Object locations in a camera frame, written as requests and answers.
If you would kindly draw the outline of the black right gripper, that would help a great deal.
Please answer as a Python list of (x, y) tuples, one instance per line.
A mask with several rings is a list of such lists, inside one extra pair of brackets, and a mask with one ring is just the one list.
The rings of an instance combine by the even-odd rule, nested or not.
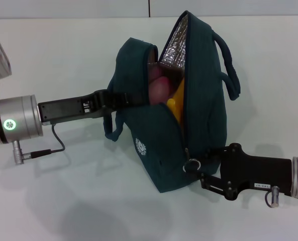
[[(251, 156), (238, 143), (227, 147), (207, 149), (201, 155), (191, 155), (185, 149), (187, 160), (183, 171), (201, 174), (201, 188), (236, 200), (246, 189), (270, 191), (277, 186), (279, 191), (291, 196), (292, 163), (290, 159)], [(220, 167), (221, 177), (215, 174)]]

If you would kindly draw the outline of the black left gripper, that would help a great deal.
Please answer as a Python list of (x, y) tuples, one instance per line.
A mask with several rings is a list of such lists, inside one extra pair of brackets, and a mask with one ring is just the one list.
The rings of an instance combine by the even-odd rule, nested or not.
[(114, 110), (145, 105), (141, 93), (98, 90), (94, 93), (38, 103), (42, 125), (53, 125), (86, 118), (101, 118)]

